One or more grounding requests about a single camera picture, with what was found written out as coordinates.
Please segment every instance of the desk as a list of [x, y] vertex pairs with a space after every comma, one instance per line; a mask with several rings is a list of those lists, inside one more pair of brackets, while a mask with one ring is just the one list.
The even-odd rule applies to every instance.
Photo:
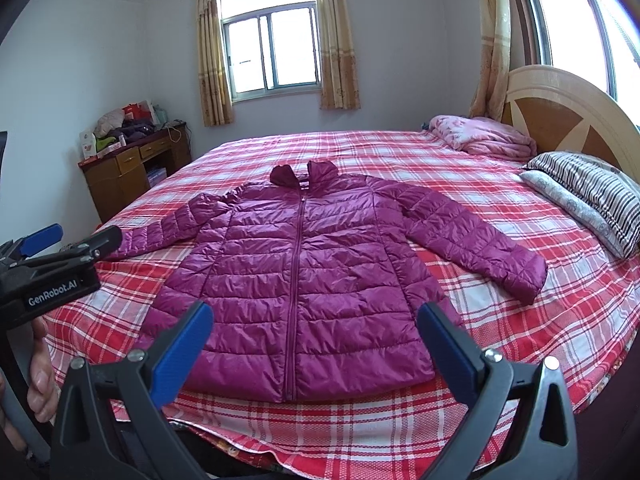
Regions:
[[100, 220], [113, 218], [149, 191], [146, 172], [166, 168], [171, 176], [191, 162], [186, 125], [164, 129], [82, 166]]

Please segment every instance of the curtain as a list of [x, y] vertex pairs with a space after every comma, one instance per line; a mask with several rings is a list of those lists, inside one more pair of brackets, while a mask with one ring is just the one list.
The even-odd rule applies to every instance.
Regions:
[[511, 62], [511, 11], [509, 0], [480, 0], [482, 51], [480, 83], [470, 117], [502, 119]]
[[198, 0], [198, 79], [205, 126], [234, 121], [231, 92], [226, 77], [220, 0]]
[[318, 0], [323, 110], [360, 108], [351, 25], [345, 0]]

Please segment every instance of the jacket zipper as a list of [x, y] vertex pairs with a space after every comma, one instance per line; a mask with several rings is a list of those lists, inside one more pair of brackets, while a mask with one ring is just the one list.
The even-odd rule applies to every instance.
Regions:
[[287, 354], [285, 356], [286, 364], [284, 371], [285, 392], [284, 401], [290, 402], [296, 400], [296, 330], [298, 313], [296, 306], [298, 304], [298, 269], [300, 268], [300, 246], [302, 245], [302, 221], [305, 212], [306, 198], [300, 199], [300, 208], [298, 209], [298, 232], [296, 234], [296, 243], [291, 262], [291, 305], [289, 307], [289, 320], [287, 321]]

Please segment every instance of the jacket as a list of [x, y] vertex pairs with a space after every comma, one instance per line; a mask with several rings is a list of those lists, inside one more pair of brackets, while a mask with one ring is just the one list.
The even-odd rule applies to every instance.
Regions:
[[425, 187], [309, 162], [270, 182], [200, 194], [161, 221], [124, 232], [111, 259], [195, 238], [162, 285], [138, 346], [195, 300], [214, 329], [185, 386], [271, 402], [336, 400], [434, 377], [415, 315], [436, 301], [461, 318], [407, 240], [486, 276], [531, 304], [546, 262], [459, 203]]

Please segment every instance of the wall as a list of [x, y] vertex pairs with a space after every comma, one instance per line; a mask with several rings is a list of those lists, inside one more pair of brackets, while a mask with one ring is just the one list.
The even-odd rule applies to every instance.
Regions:
[[[446, 113], [466, 115], [480, 74], [479, 0], [442, 0], [447, 24], [449, 95]], [[522, 29], [515, 1], [511, 2], [511, 69], [524, 66]]]
[[[447, 105], [442, 0], [348, 0], [362, 109], [322, 111], [319, 94], [238, 103], [236, 122], [206, 128], [197, 79], [195, 0], [148, 0], [151, 97], [186, 120], [194, 156], [228, 140], [326, 130], [416, 130]], [[478, 35], [474, 42], [479, 43]]]
[[79, 133], [146, 96], [142, 5], [32, 0], [0, 45], [0, 241], [58, 222], [64, 243], [100, 222], [77, 163]]

